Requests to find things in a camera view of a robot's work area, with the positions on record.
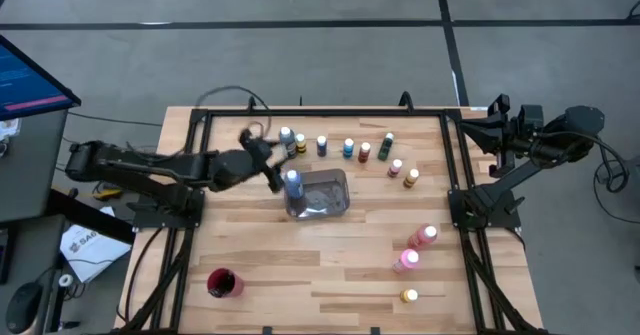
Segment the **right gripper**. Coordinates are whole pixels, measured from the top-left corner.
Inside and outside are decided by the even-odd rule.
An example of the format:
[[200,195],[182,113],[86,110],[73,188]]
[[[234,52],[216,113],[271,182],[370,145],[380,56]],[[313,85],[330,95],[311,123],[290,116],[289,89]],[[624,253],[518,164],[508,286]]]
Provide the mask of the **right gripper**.
[[508,116],[509,110],[510,97],[501,93],[487,108],[489,117],[499,114],[498,118],[462,120],[460,128],[484,153],[496,153],[499,149],[530,152],[534,134],[544,127],[542,106],[522,105],[518,115],[512,118]]

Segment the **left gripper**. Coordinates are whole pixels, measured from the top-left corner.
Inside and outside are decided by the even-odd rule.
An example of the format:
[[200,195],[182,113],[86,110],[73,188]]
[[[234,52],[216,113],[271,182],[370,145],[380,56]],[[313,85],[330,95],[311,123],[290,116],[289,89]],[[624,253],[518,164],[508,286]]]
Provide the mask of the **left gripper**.
[[241,131],[239,142],[243,149],[250,154],[254,168],[267,175],[270,190],[274,194],[280,192],[284,187],[281,167],[270,167],[267,164],[267,161],[273,155],[272,149],[275,147],[275,142],[265,140],[262,137],[254,137],[248,128]]

